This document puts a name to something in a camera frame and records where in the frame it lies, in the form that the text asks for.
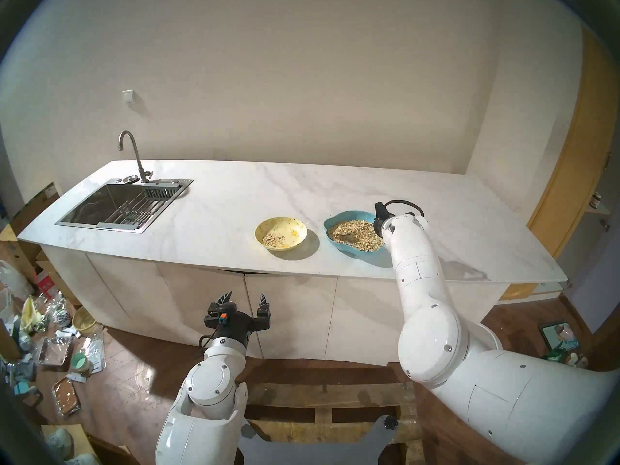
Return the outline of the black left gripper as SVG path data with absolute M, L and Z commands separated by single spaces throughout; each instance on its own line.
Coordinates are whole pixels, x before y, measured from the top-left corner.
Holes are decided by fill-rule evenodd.
M 203 320 L 206 328 L 213 329 L 208 342 L 218 343 L 218 340 L 231 339 L 247 350 L 253 333 L 270 328 L 270 303 L 265 294 L 261 293 L 256 318 L 240 311 L 221 312 L 231 296 L 232 291 L 229 291 L 209 305 L 208 314 Z

